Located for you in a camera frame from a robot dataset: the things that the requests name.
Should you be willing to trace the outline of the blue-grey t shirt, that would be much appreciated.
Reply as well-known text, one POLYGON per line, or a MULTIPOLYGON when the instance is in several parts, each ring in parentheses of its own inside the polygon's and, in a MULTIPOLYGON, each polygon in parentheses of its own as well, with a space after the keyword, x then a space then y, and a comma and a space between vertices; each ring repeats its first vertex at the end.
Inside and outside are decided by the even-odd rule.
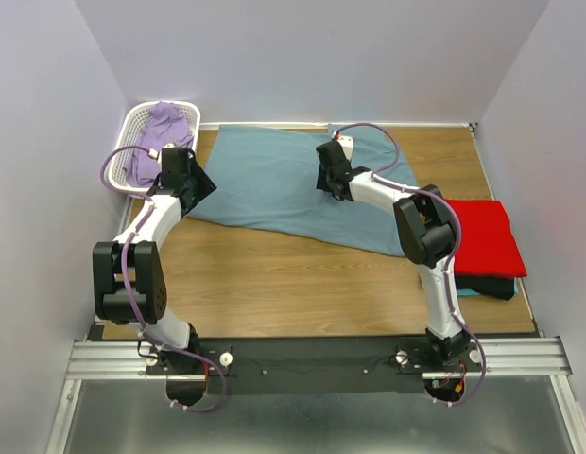
POLYGON ((392 214, 318 190, 316 148, 330 137, 329 132, 221 126, 205 166, 216 190, 190 217, 402 255, 392 214))

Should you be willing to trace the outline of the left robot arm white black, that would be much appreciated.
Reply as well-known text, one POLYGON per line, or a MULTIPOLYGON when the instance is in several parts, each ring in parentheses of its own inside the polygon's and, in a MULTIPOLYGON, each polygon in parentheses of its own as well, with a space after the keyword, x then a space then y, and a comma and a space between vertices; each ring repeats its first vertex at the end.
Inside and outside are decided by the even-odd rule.
POLYGON ((169 309, 160 259, 170 231, 212 194, 216 185, 189 148, 158 151, 135 145, 109 154, 101 167, 100 181, 115 192, 142 199, 144 204, 121 234, 93 248, 95 314, 104 321, 133 326, 137 338, 153 346, 155 358, 167 353, 168 363, 181 374, 193 372, 200 363, 206 373, 219 374, 219 367, 201 354, 194 326, 169 309), (118 155, 130 150, 142 151, 160 164, 149 189, 127 189, 109 181, 107 168, 118 155))

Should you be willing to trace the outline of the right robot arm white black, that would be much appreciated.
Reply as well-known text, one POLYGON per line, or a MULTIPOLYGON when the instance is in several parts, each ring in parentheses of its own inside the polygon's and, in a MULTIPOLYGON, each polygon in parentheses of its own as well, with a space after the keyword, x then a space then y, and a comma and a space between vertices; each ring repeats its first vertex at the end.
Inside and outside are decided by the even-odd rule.
POLYGON ((428 314, 426 361, 436 370, 447 370, 471 346, 454 277, 458 216, 436 186, 396 183, 366 167, 352 167, 352 151, 353 139, 347 136, 316 147, 317 189, 393 215, 404 256, 416 265, 422 283, 428 314))

